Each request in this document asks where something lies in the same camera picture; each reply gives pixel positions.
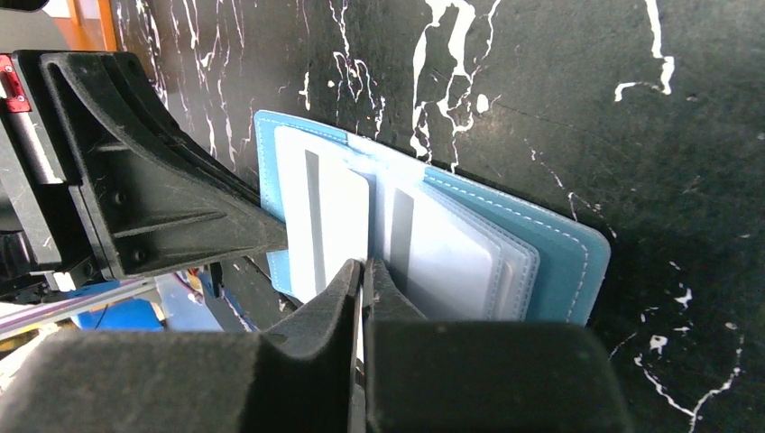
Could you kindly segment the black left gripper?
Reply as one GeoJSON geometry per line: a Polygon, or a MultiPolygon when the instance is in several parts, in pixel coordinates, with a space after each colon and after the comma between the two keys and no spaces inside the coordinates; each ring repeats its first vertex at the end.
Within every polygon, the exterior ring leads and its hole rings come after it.
{"type": "Polygon", "coordinates": [[[136,55],[2,53],[2,299],[286,246],[285,225],[180,128],[136,55]]]}

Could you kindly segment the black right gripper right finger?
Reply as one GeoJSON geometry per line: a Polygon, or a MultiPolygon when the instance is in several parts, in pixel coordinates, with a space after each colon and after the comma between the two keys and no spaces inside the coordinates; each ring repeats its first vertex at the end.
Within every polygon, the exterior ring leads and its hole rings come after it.
{"type": "Polygon", "coordinates": [[[599,339],[555,322],[428,320],[385,264],[365,266],[370,432],[631,432],[599,339]]]}

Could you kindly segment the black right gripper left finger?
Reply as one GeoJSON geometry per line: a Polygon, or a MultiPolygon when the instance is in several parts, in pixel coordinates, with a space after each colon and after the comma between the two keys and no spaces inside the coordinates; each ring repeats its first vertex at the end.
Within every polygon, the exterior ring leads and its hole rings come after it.
{"type": "Polygon", "coordinates": [[[264,332],[59,332],[1,398],[4,432],[347,432],[364,267],[264,332]]]}

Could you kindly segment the white card grey stripe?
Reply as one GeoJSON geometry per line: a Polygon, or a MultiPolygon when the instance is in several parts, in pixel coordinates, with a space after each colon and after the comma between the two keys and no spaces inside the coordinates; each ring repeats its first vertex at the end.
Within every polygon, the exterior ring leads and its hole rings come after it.
{"type": "Polygon", "coordinates": [[[379,183],[375,254],[426,317],[515,316],[525,253],[500,229],[429,185],[379,183]]]}

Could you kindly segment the blue leather card holder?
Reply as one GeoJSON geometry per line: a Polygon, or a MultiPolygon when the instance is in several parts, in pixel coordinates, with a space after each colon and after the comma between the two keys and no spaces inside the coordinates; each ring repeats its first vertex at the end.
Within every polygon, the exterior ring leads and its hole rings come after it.
{"type": "MultiPolygon", "coordinates": [[[[262,205],[285,225],[275,152],[275,130],[279,126],[328,139],[360,156],[361,172],[371,177],[372,184],[370,254],[366,261],[379,259],[384,262],[375,254],[379,183],[394,180],[429,185],[500,229],[525,253],[521,286],[514,296],[518,302],[515,316],[468,320],[552,321],[584,325],[589,319],[611,255],[608,241],[596,230],[326,124],[267,110],[258,111],[253,120],[262,205]]],[[[268,261],[277,288],[294,296],[290,286],[288,246],[271,253],[268,261]]]]}

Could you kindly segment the white magnetic stripe card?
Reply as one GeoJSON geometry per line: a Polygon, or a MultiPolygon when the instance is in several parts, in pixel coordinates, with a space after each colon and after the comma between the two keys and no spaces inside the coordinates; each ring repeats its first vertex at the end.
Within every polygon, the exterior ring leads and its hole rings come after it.
{"type": "Polygon", "coordinates": [[[296,128],[276,128],[275,152],[290,286],[306,303],[328,286],[347,260],[367,260],[371,177],[361,172],[357,153],[296,128]]]}

